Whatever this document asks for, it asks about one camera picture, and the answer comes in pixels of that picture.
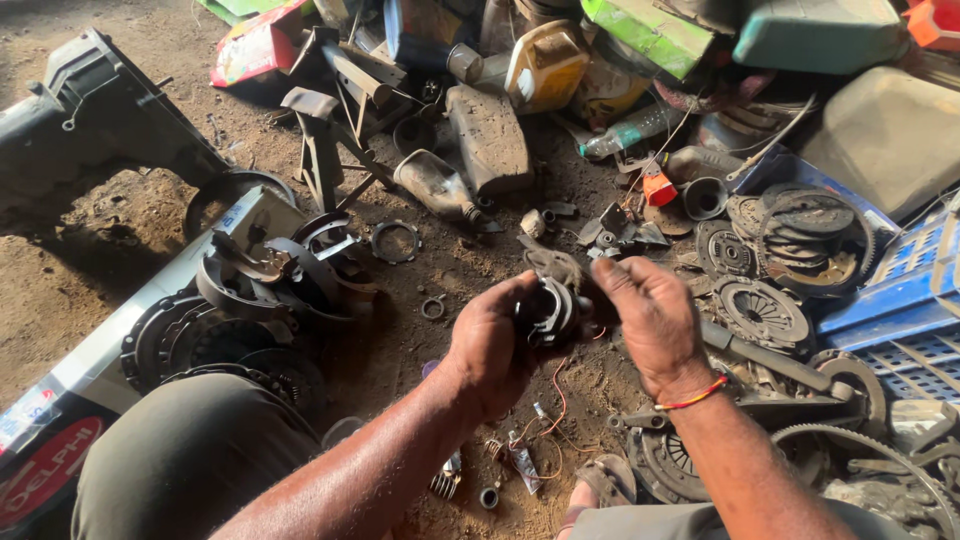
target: dusty ground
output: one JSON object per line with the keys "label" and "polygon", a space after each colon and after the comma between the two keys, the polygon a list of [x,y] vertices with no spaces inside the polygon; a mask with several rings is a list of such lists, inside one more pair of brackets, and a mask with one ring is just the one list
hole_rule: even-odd
{"label": "dusty ground", "polygon": [[[305,188],[291,180],[299,162],[299,135],[268,128],[262,118],[266,109],[208,85],[216,42],[228,26],[199,5],[193,12],[191,8],[190,0],[0,2],[0,108],[27,95],[26,81],[42,80],[50,51],[83,28],[95,26],[111,35],[149,77],[173,75],[175,81],[164,90],[208,138],[213,128],[206,116],[213,113],[223,130],[220,151],[225,156],[289,181],[300,207],[314,211]],[[582,215],[591,217],[616,197],[622,198],[612,186],[612,163],[590,165],[580,160],[569,137],[545,119],[524,118],[522,124],[531,150],[552,173],[540,191],[544,200],[574,202]],[[400,155],[384,137],[372,147],[389,164],[399,162]],[[442,147],[438,154],[451,150]],[[347,176],[348,185],[358,182],[357,173],[348,171]],[[128,172],[79,201],[77,209],[64,217],[68,226],[60,240],[37,245],[21,237],[0,238],[0,272],[5,276],[0,298],[6,300],[0,315],[2,407],[183,247],[180,219],[193,191],[167,171],[154,170],[147,176]],[[523,269],[515,236],[529,200],[535,199],[524,195],[500,201],[495,217],[506,232],[475,239],[461,236],[412,197],[374,188],[360,199],[352,209],[359,232],[369,233],[387,219],[402,219],[420,228],[424,247],[416,260],[396,267],[372,259],[370,269],[386,294],[377,303],[373,324],[331,343],[321,360],[332,405],[318,429],[347,415],[372,418],[420,381],[422,364],[444,354],[459,309],[478,292]],[[584,221],[566,226],[579,231]],[[572,234],[557,232],[552,238],[548,241],[586,263]],[[417,291],[418,285],[424,293]],[[441,293],[447,295],[445,319],[420,318],[417,309],[426,295]],[[534,401],[553,415],[560,413],[561,398],[551,382],[558,363],[555,360],[537,373],[507,420],[495,430],[482,427],[463,447],[464,480],[453,502],[424,494],[396,528],[397,538],[552,537],[566,507],[573,472],[589,454],[561,440],[561,465],[551,442],[534,440],[532,453],[540,473],[550,476],[561,470],[532,497],[516,473],[504,474],[481,453],[483,442],[494,433],[505,438],[508,430],[522,430],[534,417]],[[611,412],[636,410],[641,402],[636,369],[604,337],[579,348],[559,373],[558,383],[568,406],[561,423],[564,431],[581,448],[599,444],[605,451],[621,453],[620,438],[604,427],[604,421]],[[483,510],[476,500],[479,491],[501,477],[500,506],[493,512]]]}

